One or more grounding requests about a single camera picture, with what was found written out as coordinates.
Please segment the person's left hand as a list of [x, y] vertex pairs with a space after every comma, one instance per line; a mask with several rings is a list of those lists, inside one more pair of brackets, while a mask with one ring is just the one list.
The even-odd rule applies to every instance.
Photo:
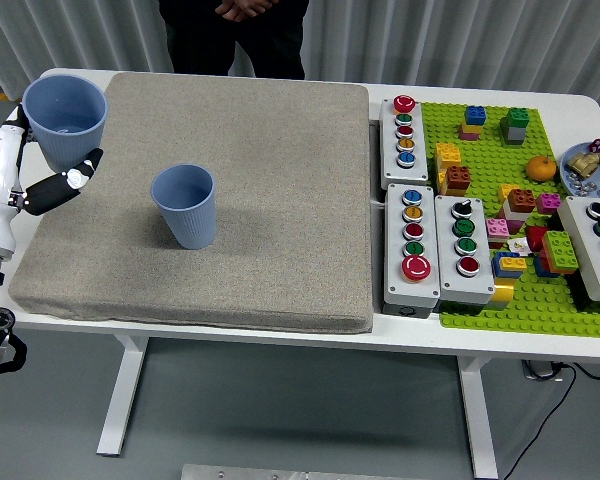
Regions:
[[240, 1], [240, 9], [249, 17], [256, 17], [271, 9], [277, 0], [244, 0]]

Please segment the person's right hand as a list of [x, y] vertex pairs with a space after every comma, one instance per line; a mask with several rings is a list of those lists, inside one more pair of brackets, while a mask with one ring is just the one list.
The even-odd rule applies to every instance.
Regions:
[[215, 13], [227, 21], [238, 23], [251, 16], [251, 7], [248, 1], [222, 0]]

